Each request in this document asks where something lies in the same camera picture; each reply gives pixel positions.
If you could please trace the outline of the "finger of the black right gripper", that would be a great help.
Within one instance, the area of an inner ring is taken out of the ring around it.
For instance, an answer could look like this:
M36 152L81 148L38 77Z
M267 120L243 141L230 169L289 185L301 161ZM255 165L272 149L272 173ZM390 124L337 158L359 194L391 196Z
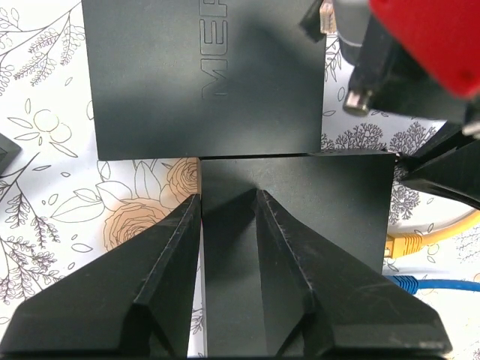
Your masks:
M400 183L416 191L479 207L479 140L460 127L441 127L399 161Z

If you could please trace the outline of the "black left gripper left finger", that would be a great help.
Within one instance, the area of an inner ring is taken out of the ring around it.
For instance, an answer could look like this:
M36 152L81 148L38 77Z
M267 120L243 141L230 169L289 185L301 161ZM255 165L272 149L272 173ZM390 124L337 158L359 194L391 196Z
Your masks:
M165 359L188 354L200 196L24 301L3 359Z

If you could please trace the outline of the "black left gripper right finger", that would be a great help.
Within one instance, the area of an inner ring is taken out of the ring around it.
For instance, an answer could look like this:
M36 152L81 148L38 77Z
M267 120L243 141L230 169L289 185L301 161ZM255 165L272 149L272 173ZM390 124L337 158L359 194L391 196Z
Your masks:
M256 193L267 352L307 359L438 359L452 350L439 314Z

